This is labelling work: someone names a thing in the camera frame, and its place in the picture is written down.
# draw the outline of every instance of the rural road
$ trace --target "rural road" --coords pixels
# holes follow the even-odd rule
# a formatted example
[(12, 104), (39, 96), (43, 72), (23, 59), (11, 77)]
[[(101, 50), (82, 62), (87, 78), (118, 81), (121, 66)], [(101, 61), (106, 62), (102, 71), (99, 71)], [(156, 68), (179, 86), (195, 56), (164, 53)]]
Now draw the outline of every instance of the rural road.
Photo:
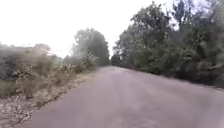
[(105, 67), (19, 128), (223, 128), (224, 93)]

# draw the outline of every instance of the tree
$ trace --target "tree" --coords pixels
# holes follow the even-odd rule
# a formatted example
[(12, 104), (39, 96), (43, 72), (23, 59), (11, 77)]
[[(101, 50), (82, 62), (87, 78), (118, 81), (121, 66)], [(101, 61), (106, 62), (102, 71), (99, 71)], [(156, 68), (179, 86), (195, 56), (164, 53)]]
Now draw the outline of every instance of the tree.
[(224, 40), (220, 38), (224, 30), (215, 5), (200, 10), (194, 8), (193, 1), (180, 0), (167, 12), (154, 2), (142, 8), (114, 47), (121, 66), (214, 83), (224, 76)]
[(79, 30), (75, 40), (77, 44), (72, 47), (73, 56), (83, 57), (92, 54), (97, 57), (98, 65), (109, 64), (108, 43), (100, 32), (94, 29)]

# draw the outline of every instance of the overcast sky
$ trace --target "overcast sky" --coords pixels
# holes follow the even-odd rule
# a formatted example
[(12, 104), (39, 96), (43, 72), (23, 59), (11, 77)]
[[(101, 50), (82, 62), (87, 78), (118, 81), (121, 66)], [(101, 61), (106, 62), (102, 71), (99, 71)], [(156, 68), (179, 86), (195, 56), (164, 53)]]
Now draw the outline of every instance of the overcast sky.
[(45, 43), (65, 56), (76, 32), (89, 27), (105, 36), (111, 52), (133, 14), (150, 4), (151, 0), (0, 0), (0, 42)]

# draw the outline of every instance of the paved road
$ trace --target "paved road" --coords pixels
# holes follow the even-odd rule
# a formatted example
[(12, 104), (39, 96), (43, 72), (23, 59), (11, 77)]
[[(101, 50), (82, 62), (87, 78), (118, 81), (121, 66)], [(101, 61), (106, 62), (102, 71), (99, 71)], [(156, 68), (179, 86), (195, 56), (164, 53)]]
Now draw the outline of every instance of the paved road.
[(222, 101), (222, 91), (106, 67), (20, 128), (221, 128)]

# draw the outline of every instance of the foliage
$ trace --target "foliage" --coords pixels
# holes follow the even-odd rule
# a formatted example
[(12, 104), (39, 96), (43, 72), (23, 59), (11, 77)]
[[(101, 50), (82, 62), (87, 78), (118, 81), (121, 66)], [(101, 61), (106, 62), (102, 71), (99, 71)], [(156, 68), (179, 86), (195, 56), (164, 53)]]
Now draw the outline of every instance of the foliage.
[(91, 69), (95, 57), (62, 59), (45, 44), (34, 47), (0, 46), (0, 98), (22, 93), (26, 98), (41, 89), (65, 85), (76, 73)]
[(97, 65), (109, 64), (108, 43), (100, 32), (94, 29), (79, 30), (75, 40), (77, 44), (74, 44), (71, 49), (72, 57), (88, 58), (88, 56), (94, 56), (97, 58), (95, 60)]
[(214, 7), (206, 9), (195, 11), (192, 1), (179, 1), (167, 12), (154, 2), (141, 9), (116, 42), (120, 61), (114, 63), (193, 82), (217, 82), (224, 69), (223, 29)]

